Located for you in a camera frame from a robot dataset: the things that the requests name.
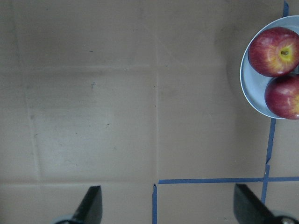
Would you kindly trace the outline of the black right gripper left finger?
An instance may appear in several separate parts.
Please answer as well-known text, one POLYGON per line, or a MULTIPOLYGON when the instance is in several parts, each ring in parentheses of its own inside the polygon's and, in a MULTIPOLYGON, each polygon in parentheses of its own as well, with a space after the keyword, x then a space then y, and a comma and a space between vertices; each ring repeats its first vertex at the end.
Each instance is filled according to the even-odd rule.
POLYGON ((101 186, 91 186, 71 218, 72 224, 100 224, 103 205, 101 186))

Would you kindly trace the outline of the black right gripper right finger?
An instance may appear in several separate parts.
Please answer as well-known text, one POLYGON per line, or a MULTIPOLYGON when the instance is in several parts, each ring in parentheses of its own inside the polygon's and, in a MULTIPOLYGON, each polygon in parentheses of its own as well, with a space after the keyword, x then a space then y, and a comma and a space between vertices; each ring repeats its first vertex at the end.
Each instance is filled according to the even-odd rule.
POLYGON ((273 213, 246 184, 235 184, 234 216, 239 224, 270 224, 273 213))

